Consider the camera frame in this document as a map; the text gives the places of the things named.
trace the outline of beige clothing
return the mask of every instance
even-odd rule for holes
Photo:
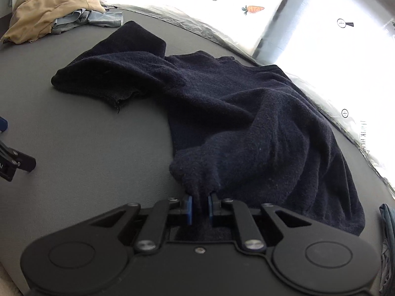
[[[51,32],[55,19],[82,8],[105,12],[99,0],[17,0],[9,30],[0,41],[33,42]]]

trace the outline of screw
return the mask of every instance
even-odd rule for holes
[[[260,241],[259,239],[250,239],[244,242],[244,245],[247,247],[247,249],[250,250],[258,250],[261,249],[265,246],[265,244]]]
[[[197,254],[204,254],[206,252],[206,249],[204,249],[203,247],[196,247],[195,248],[195,253]]]
[[[153,250],[156,248],[155,243],[152,240],[140,240],[137,243],[137,247],[139,250],[142,251],[149,251],[149,250]]]

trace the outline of beige carpet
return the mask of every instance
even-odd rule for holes
[[[21,292],[0,264],[0,296],[21,296]]]

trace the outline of gray table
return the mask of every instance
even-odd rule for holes
[[[204,50],[235,56],[193,33],[124,11],[167,42],[167,55]],[[70,226],[129,201],[143,207],[178,196],[169,173],[172,146],[164,110],[136,100],[119,113],[105,103],[53,89],[51,77],[115,29],[83,26],[34,43],[0,47],[0,115],[9,121],[1,141],[37,159],[27,174],[0,180],[0,261],[22,293],[28,286],[19,267],[23,249],[40,236]],[[362,154],[334,129],[366,213],[362,238],[380,252],[378,207],[395,207],[384,184]],[[377,292],[377,283],[373,287]]]

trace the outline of carrot illustration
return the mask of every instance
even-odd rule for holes
[[[244,12],[245,15],[247,15],[247,12],[249,13],[256,13],[259,11],[262,11],[264,9],[263,6],[253,6],[253,5],[249,5],[249,6],[245,6],[244,8],[241,8]]]

